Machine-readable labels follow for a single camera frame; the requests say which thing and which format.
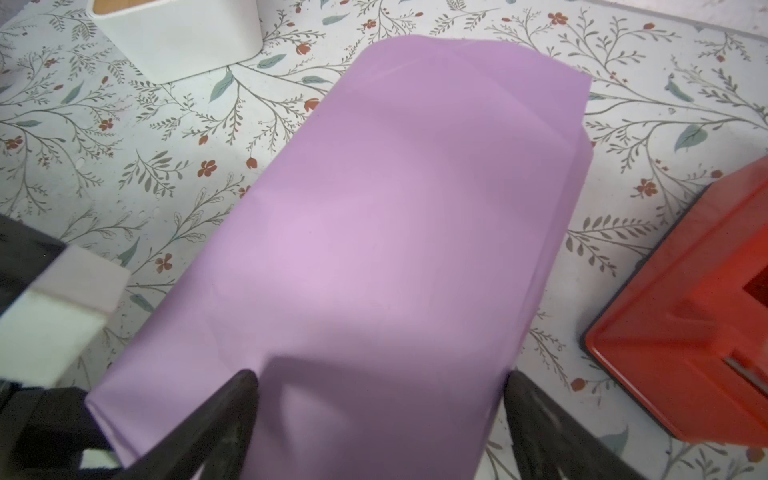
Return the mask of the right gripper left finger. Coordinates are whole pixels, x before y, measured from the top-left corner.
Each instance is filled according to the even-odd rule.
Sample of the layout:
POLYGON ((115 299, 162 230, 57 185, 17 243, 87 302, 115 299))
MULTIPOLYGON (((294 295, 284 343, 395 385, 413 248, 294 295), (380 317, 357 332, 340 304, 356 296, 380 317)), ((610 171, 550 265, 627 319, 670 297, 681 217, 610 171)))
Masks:
POLYGON ((253 435, 259 382, 237 372, 118 479, 238 479, 253 435))

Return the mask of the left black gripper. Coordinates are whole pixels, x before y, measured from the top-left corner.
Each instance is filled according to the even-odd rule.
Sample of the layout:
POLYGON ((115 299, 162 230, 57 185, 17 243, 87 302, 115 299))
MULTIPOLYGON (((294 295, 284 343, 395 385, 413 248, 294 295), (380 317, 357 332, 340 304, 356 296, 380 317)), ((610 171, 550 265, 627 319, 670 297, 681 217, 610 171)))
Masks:
POLYGON ((103 331, 130 274, 7 216, 1 218, 1 476, 109 479, 80 466, 109 445, 79 387, 60 378, 103 331))

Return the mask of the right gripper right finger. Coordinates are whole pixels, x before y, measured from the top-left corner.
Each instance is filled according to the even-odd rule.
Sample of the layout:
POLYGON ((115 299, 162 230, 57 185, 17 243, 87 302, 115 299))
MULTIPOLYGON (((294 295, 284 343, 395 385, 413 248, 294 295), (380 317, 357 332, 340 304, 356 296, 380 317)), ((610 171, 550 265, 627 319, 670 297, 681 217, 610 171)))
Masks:
POLYGON ((522 479, 643 478, 518 370, 505 383, 505 412, 522 479))

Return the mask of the pink wrapping paper sheet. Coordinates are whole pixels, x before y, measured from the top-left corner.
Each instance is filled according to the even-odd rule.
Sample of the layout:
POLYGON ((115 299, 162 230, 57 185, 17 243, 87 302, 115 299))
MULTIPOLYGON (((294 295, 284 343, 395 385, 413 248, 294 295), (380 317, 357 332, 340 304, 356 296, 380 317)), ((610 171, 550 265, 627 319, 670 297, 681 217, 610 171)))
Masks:
POLYGON ((237 371, 247 479, 470 479, 593 156, 591 80, 509 42, 365 48, 87 404, 120 460, 237 371))

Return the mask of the white box with wooden lid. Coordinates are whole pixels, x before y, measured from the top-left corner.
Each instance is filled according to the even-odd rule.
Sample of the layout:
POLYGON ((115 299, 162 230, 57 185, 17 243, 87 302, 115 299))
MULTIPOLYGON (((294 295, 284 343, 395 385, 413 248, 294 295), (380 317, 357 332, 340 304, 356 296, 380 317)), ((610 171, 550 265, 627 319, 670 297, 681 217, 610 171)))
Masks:
POLYGON ((89 1, 86 13, 153 83, 239 63, 263 48, 255 1, 89 1))

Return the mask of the red tape dispenser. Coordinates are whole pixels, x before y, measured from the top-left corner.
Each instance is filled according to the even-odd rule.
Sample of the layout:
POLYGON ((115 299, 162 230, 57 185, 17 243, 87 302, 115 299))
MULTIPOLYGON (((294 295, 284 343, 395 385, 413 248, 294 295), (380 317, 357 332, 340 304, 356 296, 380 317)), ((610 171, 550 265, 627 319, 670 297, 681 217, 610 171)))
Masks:
POLYGON ((582 348, 679 440, 767 443, 767 162, 704 189, 582 348))

